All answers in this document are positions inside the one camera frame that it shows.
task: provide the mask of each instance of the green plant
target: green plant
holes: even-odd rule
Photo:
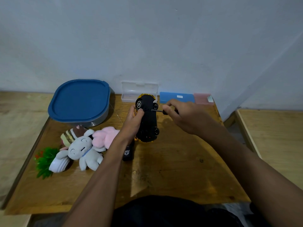
[[[58,152],[58,148],[47,147],[35,156],[35,161],[37,163],[36,169],[38,171],[37,178],[42,176],[42,179],[45,179],[53,174],[48,168]]]

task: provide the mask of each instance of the blue lid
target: blue lid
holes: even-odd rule
[[[193,94],[160,92],[160,103],[167,103],[171,99],[177,99],[181,102],[195,102]]]
[[[101,80],[70,80],[56,90],[48,106],[49,116],[59,122],[88,122],[109,106],[110,89]]]

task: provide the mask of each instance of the screwdriver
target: screwdriver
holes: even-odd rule
[[[161,111],[161,110],[154,110],[154,109],[151,109],[151,111],[162,112],[164,115],[168,115],[168,114],[165,112],[165,110]]]

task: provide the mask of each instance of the striped plush toy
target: striped plush toy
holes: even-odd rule
[[[75,141],[76,138],[81,137],[87,129],[83,126],[75,126],[70,130],[67,130],[61,135],[61,144],[65,145],[65,147],[61,148],[60,150],[67,150],[69,146]]]

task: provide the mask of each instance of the left hand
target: left hand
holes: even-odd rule
[[[128,111],[122,129],[118,133],[119,138],[127,141],[128,144],[130,144],[136,136],[140,127],[141,119],[144,115],[144,111],[142,109],[139,109],[137,114],[135,115],[135,110],[135,106],[132,105]]]

